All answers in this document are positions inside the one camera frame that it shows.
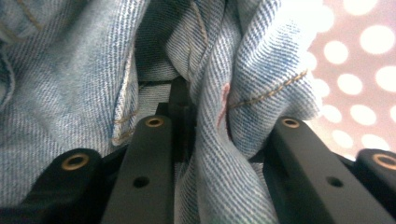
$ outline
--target metal grommet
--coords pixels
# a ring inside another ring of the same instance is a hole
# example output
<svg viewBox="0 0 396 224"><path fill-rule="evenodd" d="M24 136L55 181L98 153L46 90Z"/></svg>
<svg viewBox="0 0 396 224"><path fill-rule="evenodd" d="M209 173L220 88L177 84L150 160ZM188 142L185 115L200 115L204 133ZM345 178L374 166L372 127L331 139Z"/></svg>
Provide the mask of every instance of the metal grommet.
<svg viewBox="0 0 396 224"><path fill-rule="evenodd" d="M396 170L396 159L391 156L385 154L374 154L373 160L376 162L376 164L381 165L387 169Z"/></svg>
<svg viewBox="0 0 396 224"><path fill-rule="evenodd" d="M77 170L88 163L90 157L84 153L77 153L62 162L62 169L66 171Z"/></svg>
<svg viewBox="0 0 396 224"><path fill-rule="evenodd" d="M298 128L300 127L300 123L295 119L282 119L283 125L289 128Z"/></svg>
<svg viewBox="0 0 396 224"><path fill-rule="evenodd" d="M160 118L152 118L146 120L146 125L151 127L151 128L157 128L163 125L163 119Z"/></svg>

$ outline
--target black mount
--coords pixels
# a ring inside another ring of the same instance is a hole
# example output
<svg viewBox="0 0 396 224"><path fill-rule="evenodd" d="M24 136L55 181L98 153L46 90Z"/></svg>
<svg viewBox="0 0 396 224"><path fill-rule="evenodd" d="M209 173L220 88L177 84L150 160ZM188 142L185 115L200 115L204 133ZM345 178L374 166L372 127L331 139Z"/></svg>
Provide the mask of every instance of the black mount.
<svg viewBox="0 0 396 224"><path fill-rule="evenodd" d="M169 103L138 122L128 147L57 157L21 204L0 209L0 223L173 223L174 165L190 159L195 123L178 77ZM267 141L250 161L264 163L280 223L396 223L394 153L364 149L349 161L289 117Z"/></svg>

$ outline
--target denim fabric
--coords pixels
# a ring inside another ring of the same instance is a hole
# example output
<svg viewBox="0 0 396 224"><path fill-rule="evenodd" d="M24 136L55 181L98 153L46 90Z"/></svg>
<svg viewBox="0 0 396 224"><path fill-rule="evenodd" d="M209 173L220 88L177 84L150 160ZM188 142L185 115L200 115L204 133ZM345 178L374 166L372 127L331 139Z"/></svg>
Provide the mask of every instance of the denim fabric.
<svg viewBox="0 0 396 224"><path fill-rule="evenodd" d="M175 222L276 223L262 164L248 159L279 116L318 112L302 61L315 1L57 2L0 0L0 205L67 150L127 144L183 76L197 134Z"/></svg>

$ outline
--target pink surface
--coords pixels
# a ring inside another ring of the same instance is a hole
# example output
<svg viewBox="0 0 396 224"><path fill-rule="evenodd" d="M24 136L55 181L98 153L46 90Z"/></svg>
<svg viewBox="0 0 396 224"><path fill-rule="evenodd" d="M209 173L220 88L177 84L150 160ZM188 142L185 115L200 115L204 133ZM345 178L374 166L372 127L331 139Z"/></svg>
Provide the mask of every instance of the pink surface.
<svg viewBox="0 0 396 224"><path fill-rule="evenodd" d="M331 150L350 159L365 147L396 152L396 1L323 5L327 27L309 51L324 107L309 124Z"/></svg>

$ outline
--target jeans seam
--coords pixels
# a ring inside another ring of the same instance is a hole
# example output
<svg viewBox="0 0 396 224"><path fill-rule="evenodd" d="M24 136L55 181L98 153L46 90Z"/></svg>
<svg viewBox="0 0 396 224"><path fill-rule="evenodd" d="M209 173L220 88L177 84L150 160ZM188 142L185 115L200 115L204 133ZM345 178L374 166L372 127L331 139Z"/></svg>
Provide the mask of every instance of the jeans seam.
<svg viewBox="0 0 396 224"><path fill-rule="evenodd" d="M9 38L15 41L20 40L18 36L12 30L10 30L2 21L0 21L0 30L4 31Z"/></svg>
<svg viewBox="0 0 396 224"><path fill-rule="evenodd" d="M175 9L176 9L177 15L178 15L179 17L181 17L182 15L181 15L181 13L180 13L180 10L179 10L179 7L178 7L178 4L177 4L176 0L173 0L172 2L173 2L174 7L175 7ZM186 74L186 75L189 77L189 76L190 76L190 72L191 72L191 49L192 49L192 46L191 46L190 32L188 32L188 30L187 30L187 28L186 28L186 25L185 25L185 22L183 22L183 29L184 29L184 31L186 32L186 35L187 35L187 42L189 43L189 57L188 57L189 64L188 64L188 67L187 67L187 74Z"/></svg>
<svg viewBox="0 0 396 224"><path fill-rule="evenodd" d="M192 1L191 6L194 10L196 17L197 17L198 25L200 26L200 30L201 30L201 35L202 35L202 38L204 39L205 47L207 48L207 46L208 46L207 32L206 32L206 28L204 26L204 21L202 20L202 17L201 17L201 13L200 13L199 8L195 2Z"/></svg>
<svg viewBox="0 0 396 224"><path fill-rule="evenodd" d="M255 97L253 99L247 100L247 101L243 101L237 104L233 104L233 105L229 105L228 108L229 109L234 109L237 108L239 106L242 105L254 105L257 104L260 101L264 101L265 99L279 93L280 91L282 91L285 87L289 86L290 84L300 80L301 78L305 77L308 74L308 70L305 69L302 73L300 73L297 77L292 77L291 79L283 82L280 86L278 86L277 88L275 88L273 91L267 92L263 95L260 95L258 97Z"/></svg>
<svg viewBox="0 0 396 224"><path fill-rule="evenodd" d="M135 111L129 113L129 114L128 114L127 116L125 116L125 117L122 117L122 118L120 118L120 119L114 119L114 123L115 123L115 124L122 124L122 123L124 123L125 121L128 121L128 120L129 120L130 118L132 118L133 116L136 116L138 112L139 112L139 109L136 109Z"/></svg>
<svg viewBox="0 0 396 224"><path fill-rule="evenodd" d="M17 3L18 3L18 5L20 5L20 7L22 8L24 14L29 19L29 21L35 26L35 28L37 30L41 30L42 27L41 27L40 23L38 23L38 21L35 19L33 14L30 12L29 8L23 3L23 1L22 0L17 0Z"/></svg>
<svg viewBox="0 0 396 224"><path fill-rule="evenodd" d="M124 132L120 137L114 137L111 140L116 142L123 142L125 139L129 138L134 133L135 128L132 128L126 132Z"/></svg>

